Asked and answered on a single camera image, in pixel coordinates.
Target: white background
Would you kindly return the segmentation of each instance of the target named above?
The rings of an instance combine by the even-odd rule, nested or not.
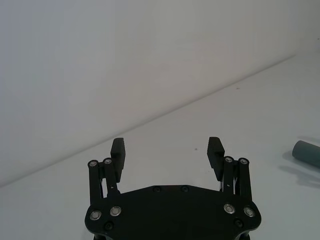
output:
[[[320,171],[291,157],[298,140],[320,145],[320,54],[291,58],[121,135],[126,160],[119,190],[152,185],[219,189],[207,159],[210,136],[250,161],[262,215],[253,240],[318,239]],[[112,141],[0,188],[0,239],[91,240],[88,161]]]
[[[318,0],[1,0],[0,186],[313,51],[319,11]]]

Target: white table surface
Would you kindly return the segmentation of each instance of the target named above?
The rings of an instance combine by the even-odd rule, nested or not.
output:
[[[227,155],[250,160],[252,196],[262,215],[251,239],[318,239],[320,170],[294,160],[291,150],[298,140],[320,145],[319,92],[320,54],[296,56],[128,131],[121,136],[127,157],[118,188],[218,190],[206,155],[208,138],[218,136]],[[91,240],[84,225],[87,162],[108,157],[111,144],[0,188],[0,239]]]

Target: gray pipe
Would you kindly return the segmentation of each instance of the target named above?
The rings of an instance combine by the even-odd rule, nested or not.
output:
[[[298,141],[292,150],[296,159],[320,168],[320,147],[305,141]]]

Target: gray cylinder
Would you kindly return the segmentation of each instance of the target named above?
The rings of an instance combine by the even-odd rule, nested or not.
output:
[[[292,150],[296,159],[320,168],[320,147],[305,141],[298,141]]]

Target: white wall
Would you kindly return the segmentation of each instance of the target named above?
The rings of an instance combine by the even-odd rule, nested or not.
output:
[[[262,216],[252,240],[319,239],[320,171],[294,161],[298,140],[320,145],[320,54],[294,57],[121,135],[121,193],[152,185],[218,190],[210,136],[248,158]],[[0,188],[1,240],[92,240],[87,163],[110,156],[112,140]]]
[[[0,185],[316,46],[311,3],[2,0]]]

